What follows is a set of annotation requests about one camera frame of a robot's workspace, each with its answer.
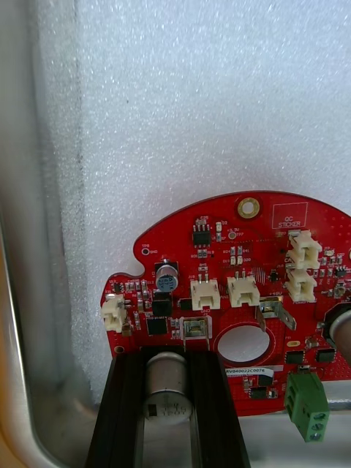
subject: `red circuit board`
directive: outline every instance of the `red circuit board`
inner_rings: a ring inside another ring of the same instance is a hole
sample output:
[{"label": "red circuit board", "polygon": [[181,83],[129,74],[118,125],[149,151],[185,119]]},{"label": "red circuit board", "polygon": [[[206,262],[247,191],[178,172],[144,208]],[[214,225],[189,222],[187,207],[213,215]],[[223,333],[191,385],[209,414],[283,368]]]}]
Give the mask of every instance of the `red circuit board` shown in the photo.
[{"label": "red circuit board", "polygon": [[[257,214],[252,218],[243,217],[245,200],[254,201]],[[222,225],[220,235],[216,223]],[[200,248],[194,245],[193,233],[197,230],[209,231],[209,246]],[[287,270],[292,267],[292,260],[287,254],[292,248],[290,236],[292,231],[299,230],[309,230],[312,238],[322,246],[318,257],[320,268],[307,270],[317,282],[314,289],[316,301],[311,303],[294,303],[285,287]],[[233,247],[235,265],[231,264]],[[199,250],[206,251],[205,257],[200,253],[199,258]],[[183,346],[184,343],[188,350],[206,350],[209,346],[210,350],[217,352],[219,339],[224,332],[240,325],[259,326],[255,307],[243,304],[242,307],[232,308],[227,289],[227,277],[253,276],[260,296],[281,296],[284,308],[295,318],[297,326],[292,331],[279,318],[267,318],[266,332],[270,337],[267,351],[249,363],[224,360],[224,366],[227,369],[262,366],[274,370],[273,382],[267,387],[267,397],[264,399],[251,397],[250,389],[259,387],[257,375],[228,377],[239,415],[282,410],[287,375],[298,370],[297,364],[286,363],[287,352],[303,351],[303,362],[299,365],[310,366],[310,371],[317,372],[322,381],[351,379],[351,368],[338,352],[332,362],[316,361],[318,350],[331,348],[322,335],[326,313],[337,304],[351,302],[350,252],[351,218],[332,206],[300,195],[242,192],[183,208],[158,222],[136,240],[134,255],[145,268],[142,276],[116,273],[108,279],[101,306],[116,293],[123,294],[127,304],[127,333],[107,332],[111,352],[115,355],[116,351],[137,352],[143,346]],[[155,265],[164,260],[178,269],[178,286],[171,294],[172,315],[162,318],[166,323],[166,333],[150,336],[148,320],[159,319],[154,317],[152,310],[156,290]],[[336,268],[345,270],[342,278],[335,274]],[[198,280],[199,275],[202,280],[206,277],[218,281],[220,309],[180,309],[179,300],[191,298],[190,282]],[[191,317],[210,317],[211,338],[182,339],[181,320]],[[308,340],[314,343],[313,347],[306,345]]]}]

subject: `circular hole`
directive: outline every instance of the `circular hole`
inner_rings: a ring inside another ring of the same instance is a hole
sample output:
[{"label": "circular hole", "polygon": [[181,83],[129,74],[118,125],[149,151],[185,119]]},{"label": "circular hole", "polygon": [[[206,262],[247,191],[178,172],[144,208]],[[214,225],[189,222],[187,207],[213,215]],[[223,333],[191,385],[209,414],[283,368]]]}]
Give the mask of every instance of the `circular hole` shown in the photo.
[{"label": "circular hole", "polygon": [[254,204],[252,202],[245,202],[241,209],[245,214],[252,214],[254,212]]},{"label": "circular hole", "polygon": [[313,417],[313,419],[315,421],[323,421],[325,419],[325,413],[324,412],[320,412],[318,415],[315,415]]},{"label": "circular hole", "polygon": [[244,198],[238,204],[238,213],[242,218],[254,218],[260,211],[260,204],[255,198]]},{"label": "circular hole", "polygon": [[321,434],[317,434],[317,433],[316,433],[316,434],[310,435],[310,436],[309,436],[309,439],[310,439],[310,440],[319,440],[321,437],[322,437]]},{"label": "circular hole", "polygon": [[218,352],[233,363],[245,363],[260,358],[269,347],[269,335],[253,325],[231,328],[218,342]]},{"label": "circular hole", "polygon": [[317,423],[314,426],[312,426],[312,431],[322,431],[324,427],[324,424]]},{"label": "circular hole", "polygon": [[116,346],[115,353],[116,354],[121,354],[122,352],[124,352],[123,346]]}]

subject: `white label sticker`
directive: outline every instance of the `white label sticker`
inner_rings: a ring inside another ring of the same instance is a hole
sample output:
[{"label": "white label sticker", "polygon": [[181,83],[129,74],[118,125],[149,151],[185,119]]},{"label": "white label sticker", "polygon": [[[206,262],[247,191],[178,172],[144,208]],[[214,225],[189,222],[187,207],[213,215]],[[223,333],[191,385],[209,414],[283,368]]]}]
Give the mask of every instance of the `white label sticker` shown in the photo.
[{"label": "white label sticker", "polygon": [[233,369],[225,369],[227,377],[241,377],[243,375],[267,375],[273,377],[273,369],[268,367],[238,367]]}]

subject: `qc sticker label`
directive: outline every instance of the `qc sticker label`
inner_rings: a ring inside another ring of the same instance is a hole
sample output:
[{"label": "qc sticker label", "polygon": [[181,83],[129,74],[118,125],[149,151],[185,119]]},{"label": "qc sticker label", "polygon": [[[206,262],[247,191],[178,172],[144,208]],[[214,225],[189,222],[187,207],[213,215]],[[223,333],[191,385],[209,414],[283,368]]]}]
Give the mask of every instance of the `qc sticker label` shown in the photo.
[{"label": "qc sticker label", "polygon": [[225,369],[225,373],[227,377],[242,377],[244,375],[267,375],[273,377],[274,375],[273,369],[267,367],[238,367]]},{"label": "qc sticker label", "polygon": [[300,229],[306,226],[308,207],[307,202],[273,205],[272,229]]}]

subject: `white foam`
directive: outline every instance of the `white foam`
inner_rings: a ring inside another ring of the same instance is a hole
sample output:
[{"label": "white foam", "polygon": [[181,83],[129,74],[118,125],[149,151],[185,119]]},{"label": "white foam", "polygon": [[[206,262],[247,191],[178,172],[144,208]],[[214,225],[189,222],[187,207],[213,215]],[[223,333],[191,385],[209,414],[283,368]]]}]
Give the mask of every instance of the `white foam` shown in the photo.
[{"label": "white foam", "polygon": [[132,245],[155,221],[247,189],[351,214],[351,5],[37,3],[74,349],[99,399],[102,288],[141,271]]}]

